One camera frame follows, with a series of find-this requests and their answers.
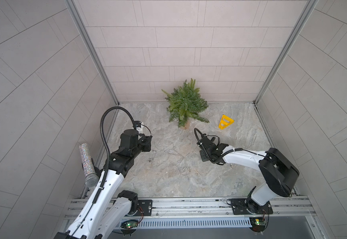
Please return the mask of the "thin wire string lights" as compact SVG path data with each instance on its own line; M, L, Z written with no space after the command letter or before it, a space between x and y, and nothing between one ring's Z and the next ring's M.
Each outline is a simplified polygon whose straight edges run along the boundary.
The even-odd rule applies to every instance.
M190 153L188 150L182 151L180 147L176 147L171 140L157 139L152 145L148 162L155 167L174 166L180 175L187 176L190 169L183 162Z

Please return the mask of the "small green christmas tree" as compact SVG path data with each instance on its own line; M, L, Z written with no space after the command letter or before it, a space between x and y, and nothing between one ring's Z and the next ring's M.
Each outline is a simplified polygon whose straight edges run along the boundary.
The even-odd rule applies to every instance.
M185 80L182 85L174 88L172 93L161 91L169 102L169 122L176 121L178 127L185 127L190 119L209 123L209 119L200 115L208 108L208 102L202 98L195 79L191 78L189 82Z

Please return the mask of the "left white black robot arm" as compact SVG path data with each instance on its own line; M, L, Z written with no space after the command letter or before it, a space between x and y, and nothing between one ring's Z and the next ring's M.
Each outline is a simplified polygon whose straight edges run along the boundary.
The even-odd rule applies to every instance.
M58 232L56 239L106 239L126 215L141 212L138 195L124 190L118 194L113 206L109 206L113 195L134 165L141 152L149 152L151 136L143 134L145 126L125 130L121 134L121 145L111 153L93 194L82 211L65 232Z

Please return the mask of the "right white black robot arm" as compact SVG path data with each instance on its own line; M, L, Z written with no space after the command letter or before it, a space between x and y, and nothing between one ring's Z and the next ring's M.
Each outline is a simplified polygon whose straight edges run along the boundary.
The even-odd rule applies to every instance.
M238 164L260 171L265 182L248 194L243 208L250 214L265 212L265 205L276 197L289 198L300 175L299 170L276 148L267 151L249 151L225 143L214 143L220 138L200 133L195 129L197 145L203 162L224 165Z

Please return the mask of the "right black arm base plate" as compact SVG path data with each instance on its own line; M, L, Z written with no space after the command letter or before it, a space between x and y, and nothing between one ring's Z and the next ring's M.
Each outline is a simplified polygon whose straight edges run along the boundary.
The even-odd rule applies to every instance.
M256 204L251 201L251 204L246 203L246 199L227 199L227 204L232 208L234 215L263 215L273 214L273 209L268 201L264 206Z

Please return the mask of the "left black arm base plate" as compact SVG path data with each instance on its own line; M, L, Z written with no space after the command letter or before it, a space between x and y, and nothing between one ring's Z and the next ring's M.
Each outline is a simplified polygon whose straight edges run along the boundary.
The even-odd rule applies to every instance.
M151 216L153 200L139 200L138 209L133 214L127 214L126 217Z

